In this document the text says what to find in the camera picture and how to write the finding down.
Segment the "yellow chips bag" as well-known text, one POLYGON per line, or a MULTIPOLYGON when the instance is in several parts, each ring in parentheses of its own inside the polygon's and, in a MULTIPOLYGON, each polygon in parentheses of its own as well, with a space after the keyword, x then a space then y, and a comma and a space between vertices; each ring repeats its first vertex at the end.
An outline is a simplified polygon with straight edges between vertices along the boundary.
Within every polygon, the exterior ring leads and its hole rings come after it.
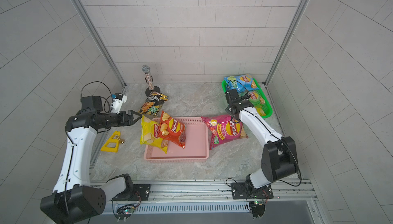
POLYGON ((262 107, 258 107, 256 110, 260 116, 266 116, 266 113, 262 107))
POLYGON ((141 126, 140 144, 157 147, 166 154, 168 151, 168 141, 159 137, 159 123, 143 115, 141 126))

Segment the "black snack bag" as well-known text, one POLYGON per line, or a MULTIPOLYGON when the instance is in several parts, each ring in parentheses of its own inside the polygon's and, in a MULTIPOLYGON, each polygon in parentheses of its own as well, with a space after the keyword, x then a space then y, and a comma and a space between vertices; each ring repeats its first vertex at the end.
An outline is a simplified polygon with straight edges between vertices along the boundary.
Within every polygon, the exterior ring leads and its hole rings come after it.
POLYGON ((140 108, 139 113, 158 117, 161 115, 162 106, 168 100, 169 96, 152 91, 140 108))

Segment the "green cucumber chips bag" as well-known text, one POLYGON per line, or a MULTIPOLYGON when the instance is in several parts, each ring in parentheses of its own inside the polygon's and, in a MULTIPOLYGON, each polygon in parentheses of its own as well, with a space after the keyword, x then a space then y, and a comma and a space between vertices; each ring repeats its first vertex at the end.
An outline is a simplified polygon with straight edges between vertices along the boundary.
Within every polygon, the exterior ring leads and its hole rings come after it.
POLYGON ((257 90, 249 91, 248 95, 249 95, 248 100, 255 108, 262 107, 262 106, 266 105, 264 98, 260 95, 260 93, 257 90))

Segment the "magenta chips bag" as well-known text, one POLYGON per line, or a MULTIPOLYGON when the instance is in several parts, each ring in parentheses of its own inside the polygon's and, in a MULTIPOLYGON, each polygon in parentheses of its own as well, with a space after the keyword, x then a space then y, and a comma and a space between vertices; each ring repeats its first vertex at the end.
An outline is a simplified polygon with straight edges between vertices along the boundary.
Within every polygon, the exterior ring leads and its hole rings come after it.
POLYGON ((228 114, 215 117, 202 116, 201 119, 212 133, 210 150, 222 144, 248 138, 242 122, 228 114))

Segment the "green plastic basket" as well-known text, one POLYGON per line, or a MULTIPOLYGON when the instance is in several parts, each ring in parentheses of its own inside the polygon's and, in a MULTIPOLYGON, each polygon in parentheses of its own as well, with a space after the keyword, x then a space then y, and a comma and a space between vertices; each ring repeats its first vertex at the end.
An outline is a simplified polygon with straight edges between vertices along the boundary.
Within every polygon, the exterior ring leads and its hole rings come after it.
MULTIPOLYGON (((261 116, 261 117, 262 117, 262 118, 270 117, 271 114, 273 113, 272 107, 271 107, 271 105, 269 104, 269 102, 268 102, 268 100, 267 100, 267 98, 266 98, 264 92, 262 91, 262 89, 261 89, 261 87, 260 87, 260 85, 259 85, 258 82, 257 82, 257 85, 258 85, 258 87, 259 87, 259 89, 258 89, 257 91, 260 93, 260 95, 264 98, 264 100, 265 100, 265 102, 266 102, 266 105, 265 105, 265 106, 262 106, 263 110, 264 110, 265 113, 266 113, 266 116, 261 116)), ((242 98, 244 98, 244 99, 247 99, 247 100, 249 99, 248 92, 243 92, 243 93, 238 93, 238 94, 239 94, 240 97, 242 97, 242 98)))

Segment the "light blue chips bag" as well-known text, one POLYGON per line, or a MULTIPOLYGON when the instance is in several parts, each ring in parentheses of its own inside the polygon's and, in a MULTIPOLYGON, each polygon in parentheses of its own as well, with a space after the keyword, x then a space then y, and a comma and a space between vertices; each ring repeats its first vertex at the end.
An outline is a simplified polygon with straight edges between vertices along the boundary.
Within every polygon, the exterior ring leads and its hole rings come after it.
POLYGON ((222 81, 222 87, 224 92, 234 89, 238 93, 249 92, 259 89, 257 82, 249 74, 225 77, 222 81))

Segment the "red chips bag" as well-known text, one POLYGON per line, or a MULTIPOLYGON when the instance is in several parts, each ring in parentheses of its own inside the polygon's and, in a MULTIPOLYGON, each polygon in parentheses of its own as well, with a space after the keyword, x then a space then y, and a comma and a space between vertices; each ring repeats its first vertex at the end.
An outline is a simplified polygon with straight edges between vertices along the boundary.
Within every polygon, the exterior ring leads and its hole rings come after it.
POLYGON ((183 122, 162 111, 158 136, 164 140, 175 143, 181 148, 185 148, 186 126, 183 122))

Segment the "pink plastic basket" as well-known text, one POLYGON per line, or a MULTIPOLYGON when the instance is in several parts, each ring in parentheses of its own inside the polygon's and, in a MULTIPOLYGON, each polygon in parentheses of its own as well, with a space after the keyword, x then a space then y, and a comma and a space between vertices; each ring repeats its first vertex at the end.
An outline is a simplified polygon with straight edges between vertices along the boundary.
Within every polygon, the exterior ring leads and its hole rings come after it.
POLYGON ((209 158, 208 128, 201 117, 178 117, 186 125, 186 145, 181 148, 173 142, 167 153, 157 147, 147 145, 144 159, 153 163, 201 162, 209 158))

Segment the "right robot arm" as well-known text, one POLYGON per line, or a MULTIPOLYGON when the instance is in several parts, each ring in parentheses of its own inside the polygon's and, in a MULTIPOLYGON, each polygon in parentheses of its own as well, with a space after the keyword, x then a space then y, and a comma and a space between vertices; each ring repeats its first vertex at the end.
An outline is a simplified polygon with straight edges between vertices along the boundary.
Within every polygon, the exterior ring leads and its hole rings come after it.
POLYGON ((240 99, 228 101, 226 112, 237 121, 245 124, 263 147, 260 168, 248 175, 244 182, 245 192, 255 197, 268 185, 281 181, 293 174, 302 173, 297 160, 296 143, 291 137, 284 137, 262 119, 252 104, 240 99))

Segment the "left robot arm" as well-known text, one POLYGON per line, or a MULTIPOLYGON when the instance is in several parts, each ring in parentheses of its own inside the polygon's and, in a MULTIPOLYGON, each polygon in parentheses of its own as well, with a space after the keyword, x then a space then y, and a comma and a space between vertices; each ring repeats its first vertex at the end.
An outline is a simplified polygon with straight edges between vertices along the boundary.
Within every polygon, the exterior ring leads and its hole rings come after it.
POLYGON ((110 200, 134 196, 131 177, 122 174, 102 185, 91 186, 90 162, 98 130, 132 126, 142 115, 133 110, 98 113, 80 110, 65 124, 67 148, 59 179, 50 196, 41 200, 40 209, 56 224, 74 224, 104 212, 110 200))

